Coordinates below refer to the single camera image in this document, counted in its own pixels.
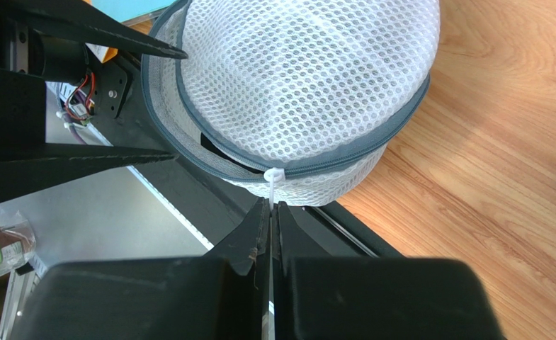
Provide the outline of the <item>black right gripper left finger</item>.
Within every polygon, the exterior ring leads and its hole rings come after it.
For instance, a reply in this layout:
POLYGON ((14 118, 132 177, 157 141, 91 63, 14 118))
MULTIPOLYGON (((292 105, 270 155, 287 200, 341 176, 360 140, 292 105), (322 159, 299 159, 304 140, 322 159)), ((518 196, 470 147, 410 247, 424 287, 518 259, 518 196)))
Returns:
POLYGON ((257 200, 202 256, 55 266, 11 338, 268 339, 270 214, 257 200))

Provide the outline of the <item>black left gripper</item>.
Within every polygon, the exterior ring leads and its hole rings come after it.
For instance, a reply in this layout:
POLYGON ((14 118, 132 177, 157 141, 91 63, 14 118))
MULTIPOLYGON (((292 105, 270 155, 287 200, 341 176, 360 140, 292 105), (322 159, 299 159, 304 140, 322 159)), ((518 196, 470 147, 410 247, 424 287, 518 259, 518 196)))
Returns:
POLYGON ((0 203, 109 169, 177 158, 153 149, 45 144, 45 82, 28 72, 26 26, 79 43, 188 58, 178 47, 133 30, 85 1, 0 1, 0 203))

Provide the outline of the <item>white mesh laundry bag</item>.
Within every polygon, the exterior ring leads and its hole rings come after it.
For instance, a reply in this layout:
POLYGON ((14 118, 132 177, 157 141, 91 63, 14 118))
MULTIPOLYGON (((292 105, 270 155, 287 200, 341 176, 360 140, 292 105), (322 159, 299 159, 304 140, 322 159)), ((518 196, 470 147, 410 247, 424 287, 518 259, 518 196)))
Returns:
POLYGON ((355 188, 430 84, 438 1, 176 1, 144 56, 152 121, 199 169, 255 196, 323 206, 355 188))

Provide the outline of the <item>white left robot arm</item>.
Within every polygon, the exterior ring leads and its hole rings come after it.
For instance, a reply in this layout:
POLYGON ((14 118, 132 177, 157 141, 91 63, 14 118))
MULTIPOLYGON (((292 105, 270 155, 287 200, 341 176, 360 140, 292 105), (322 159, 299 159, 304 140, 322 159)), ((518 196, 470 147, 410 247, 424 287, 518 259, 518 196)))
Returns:
POLYGON ((0 203, 105 170, 174 159, 153 149, 47 143, 46 83, 98 88, 88 44, 187 57, 85 1, 0 1, 0 203))

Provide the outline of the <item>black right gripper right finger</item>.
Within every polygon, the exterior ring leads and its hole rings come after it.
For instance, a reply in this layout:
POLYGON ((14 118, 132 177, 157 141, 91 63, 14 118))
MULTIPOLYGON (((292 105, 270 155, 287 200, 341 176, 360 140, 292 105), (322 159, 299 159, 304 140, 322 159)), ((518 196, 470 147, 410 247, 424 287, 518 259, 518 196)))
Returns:
POLYGON ((274 212, 277 339, 502 339, 475 272, 455 259, 331 256, 274 212))

